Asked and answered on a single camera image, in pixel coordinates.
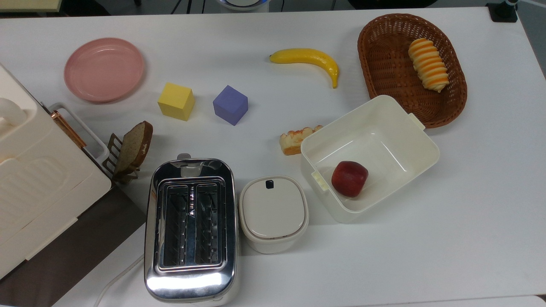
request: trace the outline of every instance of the pink plate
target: pink plate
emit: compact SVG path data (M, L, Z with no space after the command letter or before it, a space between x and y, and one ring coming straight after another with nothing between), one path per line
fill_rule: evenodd
M64 66L64 82L81 99L104 103L129 94L144 74L138 49L119 38L92 40L79 47Z

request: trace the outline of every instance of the table surface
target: table surface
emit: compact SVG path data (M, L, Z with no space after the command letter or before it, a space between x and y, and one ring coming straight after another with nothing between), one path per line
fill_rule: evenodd
M153 171L182 152L225 161L238 192L267 175L302 184L311 215L307 232L278 255L260 255L243 243L241 291L233 306L546 293L546 81L521 23L493 23L486 8L397 11L419 15L449 37L468 100L454 122L426 130L440 148L438 163L351 225L328 214L300 173L300 157L284 156L278 137L326 125L369 100L358 35L373 18L393 11L0 20L0 63L37 100L69 104L104 141L142 120L153 124L140 178L124 188L143 209ZM100 37L130 41L146 62L138 90L104 105L77 99L63 81L70 54ZM317 67L269 63L274 51L294 47L332 55L340 66L339 87L332 89ZM193 89L189 121L161 114L156 101L165 82ZM228 84L249 99L236 126L212 107ZM88 275L77 286L87 291L71 291L57 305L91 306L102 287L140 256L142 240L131 242L107 274ZM119 306L165 305L145 291L142 274L127 278L105 299Z

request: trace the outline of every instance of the red apple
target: red apple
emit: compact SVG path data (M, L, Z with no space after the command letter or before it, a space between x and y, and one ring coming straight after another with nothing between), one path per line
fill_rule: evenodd
M341 161L332 174L332 185L343 196L356 197L368 179L368 170L354 161Z

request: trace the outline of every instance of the brown basket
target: brown basket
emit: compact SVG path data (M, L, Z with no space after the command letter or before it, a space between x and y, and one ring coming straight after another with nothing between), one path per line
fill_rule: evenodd
M427 90L413 69L410 43L424 37L434 42L449 76L441 93ZM426 128L449 124L461 114L467 87L455 50L435 25L411 14L388 14L368 23L358 38L358 55L370 98L389 95Z

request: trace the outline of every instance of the toy bread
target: toy bread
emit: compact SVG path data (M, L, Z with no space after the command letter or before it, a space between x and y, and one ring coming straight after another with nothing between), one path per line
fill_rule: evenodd
M430 40L426 38L414 40L409 45L408 54L417 76L426 89L440 93L449 84L447 68L440 58L438 49Z
M152 133L152 125L147 121L143 121L123 136L120 157L116 162L114 176L112 177L114 181L123 182L125 175L137 170L144 162L150 148Z
M306 137L312 135L314 132L317 132L321 128L322 126L318 125L314 129L305 127L302 130L298 131L290 130L288 131L288 134L283 133L278 141L281 144L283 154L287 156L300 154L301 142L303 142Z

